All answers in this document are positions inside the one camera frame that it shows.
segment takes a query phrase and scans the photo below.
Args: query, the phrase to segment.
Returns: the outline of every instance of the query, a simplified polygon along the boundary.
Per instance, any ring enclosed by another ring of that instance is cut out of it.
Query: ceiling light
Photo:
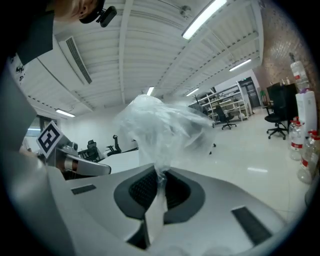
[[[64,111],[62,111],[61,109],[57,109],[55,112],[58,112],[58,113],[60,113],[60,114],[62,114],[62,115],[65,115],[65,116],[68,116],[68,117],[71,117],[71,118],[74,118],[74,117],[75,117],[74,114],[70,114],[70,113],[64,112]]]
[[[268,172],[268,170],[266,170],[266,169],[252,168],[252,167],[249,167],[248,171],[259,172],[259,173],[267,173]]]
[[[194,33],[205,23],[216,11],[218,11],[227,0],[215,0],[202,10],[195,20],[183,32],[182,37],[189,40]]]
[[[243,66],[243,65],[245,65],[245,64],[247,64],[247,63],[249,63],[250,61],[251,61],[251,59],[248,59],[248,60],[246,60],[246,61],[244,61],[244,62],[240,63],[239,65],[237,65],[237,66],[235,66],[235,67],[233,67],[233,68],[229,69],[229,71],[234,71],[235,69],[237,69],[237,68],[239,68],[239,67],[241,67],[241,66]]]
[[[194,89],[192,92],[188,93],[186,96],[189,96],[189,95],[195,93],[195,92],[198,91],[198,90],[199,90],[199,88],[196,88],[196,89]]]
[[[148,92],[146,93],[146,95],[150,96],[153,90],[154,90],[154,87],[151,86],[151,87],[149,88]]]

